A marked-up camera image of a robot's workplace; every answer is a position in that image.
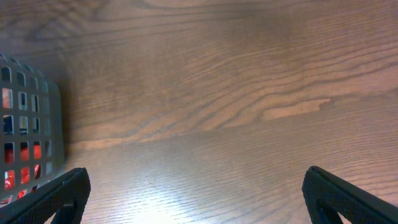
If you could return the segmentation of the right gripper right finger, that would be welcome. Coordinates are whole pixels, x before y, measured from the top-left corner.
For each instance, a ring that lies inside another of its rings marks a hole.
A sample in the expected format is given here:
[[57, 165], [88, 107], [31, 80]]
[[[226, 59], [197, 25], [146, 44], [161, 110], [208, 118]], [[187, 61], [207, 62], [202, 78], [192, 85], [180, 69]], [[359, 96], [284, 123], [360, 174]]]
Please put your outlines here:
[[312, 223], [397, 223], [396, 206], [317, 166], [306, 171], [302, 192]]

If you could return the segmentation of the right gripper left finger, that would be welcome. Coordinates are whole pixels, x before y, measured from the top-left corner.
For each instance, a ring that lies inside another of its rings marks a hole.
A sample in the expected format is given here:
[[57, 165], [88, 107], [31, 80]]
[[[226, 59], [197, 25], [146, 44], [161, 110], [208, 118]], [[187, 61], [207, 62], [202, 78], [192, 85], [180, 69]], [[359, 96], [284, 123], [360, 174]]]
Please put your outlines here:
[[80, 223], [90, 196], [85, 168], [74, 168], [1, 209], [1, 223]]

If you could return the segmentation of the orange spaghetti packet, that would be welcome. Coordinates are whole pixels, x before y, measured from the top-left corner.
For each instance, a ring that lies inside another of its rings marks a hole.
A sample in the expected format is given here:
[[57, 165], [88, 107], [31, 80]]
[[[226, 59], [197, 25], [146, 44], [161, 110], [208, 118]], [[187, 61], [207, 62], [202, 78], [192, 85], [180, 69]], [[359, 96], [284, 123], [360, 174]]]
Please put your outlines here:
[[42, 150], [39, 141], [33, 143], [33, 156], [30, 155], [29, 143], [21, 142], [19, 144], [19, 156], [16, 156], [15, 144], [7, 142], [4, 144], [4, 163], [11, 165], [15, 162], [22, 162], [19, 168], [7, 169], [4, 174], [4, 190], [10, 191], [16, 188], [17, 183], [27, 185], [32, 180], [38, 180], [41, 176], [41, 165], [37, 162], [33, 167], [28, 162], [39, 160], [42, 157]]

